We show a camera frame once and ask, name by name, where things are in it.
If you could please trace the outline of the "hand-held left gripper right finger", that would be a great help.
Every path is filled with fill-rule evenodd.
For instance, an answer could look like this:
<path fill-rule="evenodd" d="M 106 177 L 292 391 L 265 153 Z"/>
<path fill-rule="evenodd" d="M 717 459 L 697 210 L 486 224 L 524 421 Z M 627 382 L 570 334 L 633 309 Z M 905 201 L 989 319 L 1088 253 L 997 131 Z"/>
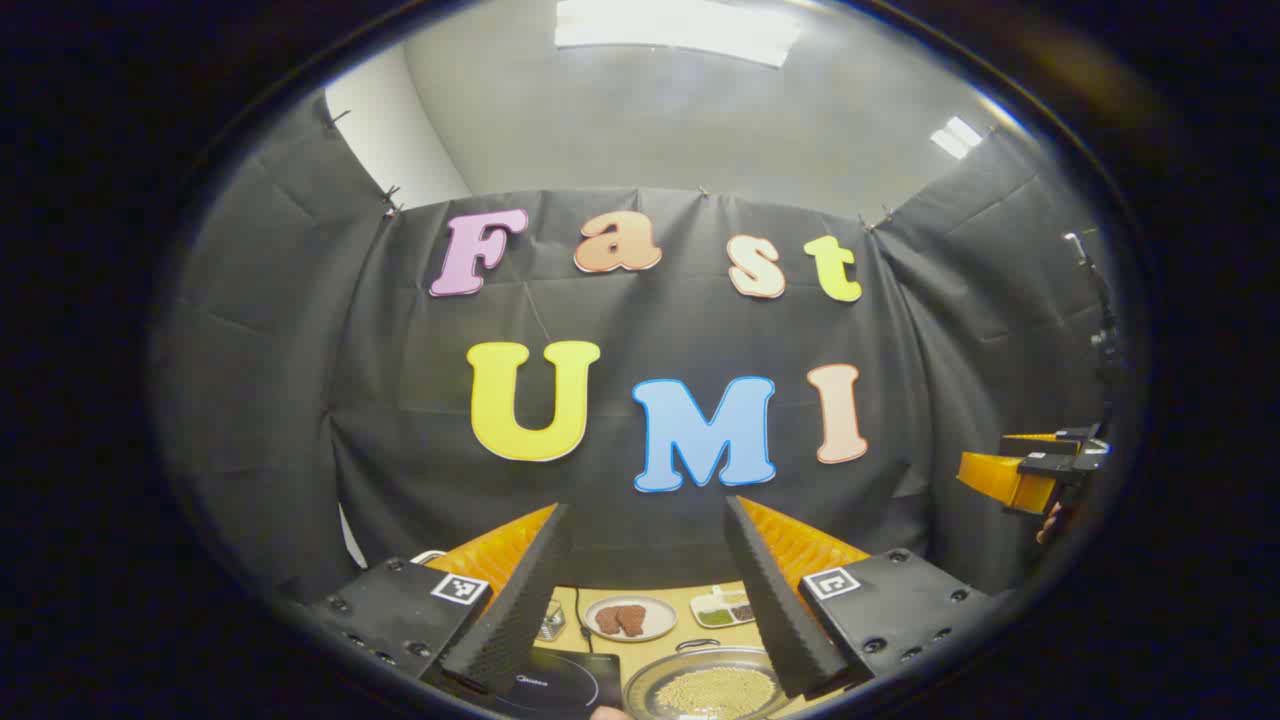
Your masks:
<path fill-rule="evenodd" d="M 809 700 L 897 675 L 947 650 L 996 598 L 905 548 L 869 555 L 728 497 L 724 537 L 785 694 Z"/>

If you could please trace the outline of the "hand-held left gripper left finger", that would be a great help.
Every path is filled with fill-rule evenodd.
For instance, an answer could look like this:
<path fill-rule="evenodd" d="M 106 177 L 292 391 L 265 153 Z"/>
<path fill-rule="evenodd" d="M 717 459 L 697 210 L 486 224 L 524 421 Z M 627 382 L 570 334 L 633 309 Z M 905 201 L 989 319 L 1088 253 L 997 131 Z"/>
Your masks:
<path fill-rule="evenodd" d="M 553 503 L 426 562 L 389 557 L 306 605 L 339 644 L 407 682 L 467 694 L 515 685 L 567 555 L 567 503 Z"/>

